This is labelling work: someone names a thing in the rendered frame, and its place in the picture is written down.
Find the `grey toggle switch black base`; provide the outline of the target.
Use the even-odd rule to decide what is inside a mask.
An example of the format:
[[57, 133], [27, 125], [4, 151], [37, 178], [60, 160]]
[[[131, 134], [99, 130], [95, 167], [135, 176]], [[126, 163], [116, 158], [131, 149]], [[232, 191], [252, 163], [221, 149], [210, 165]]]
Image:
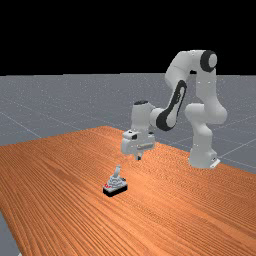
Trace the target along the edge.
[[110, 176], [109, 180], [103, 185], [103, 193], [108, 197], [113, 197], [128, 189], [126, 179], [120, 176], [121, 166], [117, 165], [114, 173]]

